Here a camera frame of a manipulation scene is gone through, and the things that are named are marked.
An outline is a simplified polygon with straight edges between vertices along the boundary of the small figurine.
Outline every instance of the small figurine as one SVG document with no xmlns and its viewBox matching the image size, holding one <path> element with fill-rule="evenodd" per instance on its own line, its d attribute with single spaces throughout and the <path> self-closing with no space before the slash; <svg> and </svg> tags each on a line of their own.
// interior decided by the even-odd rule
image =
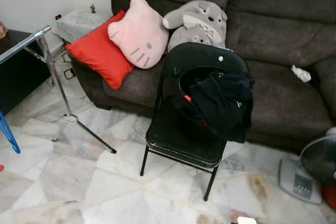
<svg viewBox="0 0 336 224">
<path fill-rule="evenodd" d="M 7 29 L 2 22 L 0 22 L 0 39 L 4 38 L 7 34 Z"/>
<path fill-rule="evenodd" d="M 96 13 L 96 8 L 95 8 L 94 4 L 91 4 L 90 8 L 91 8 L 91 13 Z"/>
</svg>

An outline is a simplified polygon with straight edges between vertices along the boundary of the black table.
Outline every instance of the black table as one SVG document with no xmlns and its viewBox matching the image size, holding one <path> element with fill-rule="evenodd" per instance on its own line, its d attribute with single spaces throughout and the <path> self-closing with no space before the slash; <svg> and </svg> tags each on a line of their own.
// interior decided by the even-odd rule
<svg viewBox="0 0 336 224">
<path fill-rule="evenodd" d="M 29 35 L 22 31 L 8 30 L 6 37 L 0 39 L 0 55 Z M 36 42 L 29 47 L 41 53 Z M 8 113 L 49 76 L 47 65 L 25 50 L 0 64 L 0 111 Z"/>
</svg>

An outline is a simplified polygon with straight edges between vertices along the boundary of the marble floor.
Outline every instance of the marble floor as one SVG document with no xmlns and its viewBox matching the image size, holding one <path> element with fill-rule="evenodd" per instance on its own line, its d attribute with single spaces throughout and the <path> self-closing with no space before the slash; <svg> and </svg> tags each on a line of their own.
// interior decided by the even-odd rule
<svg viewBox="0 0 336 224">
<path fill-rule="evenodd" d="M 69 63 L 57 57 L 56 65 L 74 114 L 118 153 L 64 123 L 47 80 L 6 115 L 21 154 L 0 133 L 0 224 L 215 224 L 229 222 L 232 210 L 264 224 L 336 223 L 325 203 L 279 189 L 279 161 L 291 154 L 254 144 L 227 144 L 208 202 L 209 174 L 188 166 L 149 154 L 140 177 L 150 119 L 96 108 L 76 78 L 62 75 Z"/>
</svg>

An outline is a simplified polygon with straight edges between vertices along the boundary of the chair backrest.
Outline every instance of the chair backrest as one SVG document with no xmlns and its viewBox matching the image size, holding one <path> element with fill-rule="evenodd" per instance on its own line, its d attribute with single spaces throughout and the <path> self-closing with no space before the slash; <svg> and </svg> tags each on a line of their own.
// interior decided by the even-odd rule
<svg viewBox="0 0 336 224">
<path fill-rule="evenodd" d="M 244 60 L 232 50 L 188 42 L 174 47 L 168 53 L 161 76 L 177 78 L 183 72 L 198 67 L 249 73 Z"/>
</svg>

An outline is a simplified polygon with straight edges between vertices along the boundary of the white tablecloth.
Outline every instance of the white tablecloth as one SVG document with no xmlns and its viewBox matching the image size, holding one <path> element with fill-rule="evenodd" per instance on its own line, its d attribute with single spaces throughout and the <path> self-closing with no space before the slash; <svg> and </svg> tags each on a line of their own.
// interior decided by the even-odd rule
<svg viewBox="0 0 336 224">
<path fill-rule="evenodd" d="M 66 41 L 74 43 L 108 19 L 109 16 L 106 14 L 78 9 L 57 20 L 51 31 Z"/>
</svg>

